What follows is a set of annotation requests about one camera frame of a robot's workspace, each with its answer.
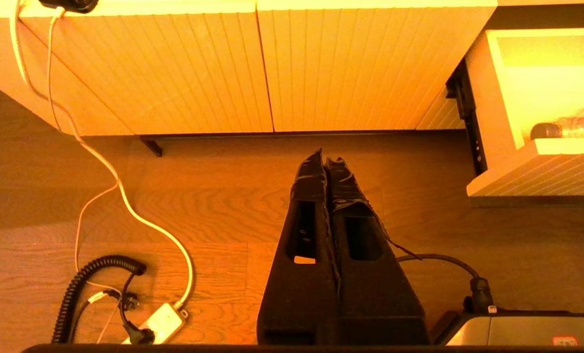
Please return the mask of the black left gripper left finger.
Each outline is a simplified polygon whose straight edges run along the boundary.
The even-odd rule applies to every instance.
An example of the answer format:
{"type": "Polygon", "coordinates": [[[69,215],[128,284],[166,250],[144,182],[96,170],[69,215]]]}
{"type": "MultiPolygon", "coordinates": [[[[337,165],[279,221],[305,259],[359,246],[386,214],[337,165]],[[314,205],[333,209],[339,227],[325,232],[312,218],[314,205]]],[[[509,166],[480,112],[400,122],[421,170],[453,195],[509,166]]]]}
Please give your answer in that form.
{"type": "Polygon", "coordinates": [[[318,149],[304,159],[257,317],[260,345],[316,345],[337,314],[337,266],[328,210],[328,178],[318,149]]]}

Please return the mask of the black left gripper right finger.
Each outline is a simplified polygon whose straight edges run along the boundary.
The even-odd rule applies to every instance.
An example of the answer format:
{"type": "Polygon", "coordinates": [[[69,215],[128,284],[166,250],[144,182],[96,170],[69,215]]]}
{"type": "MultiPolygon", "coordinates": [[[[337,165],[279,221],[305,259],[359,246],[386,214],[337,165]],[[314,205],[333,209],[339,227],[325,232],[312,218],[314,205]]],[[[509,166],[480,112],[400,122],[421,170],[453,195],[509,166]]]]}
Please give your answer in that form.
{"type": "Polygon", "coordinates": [[[341,312],[357,317],[426,313],[388,242],[388,234],[342,158],[326,160],[330,229],[341,312]]]}

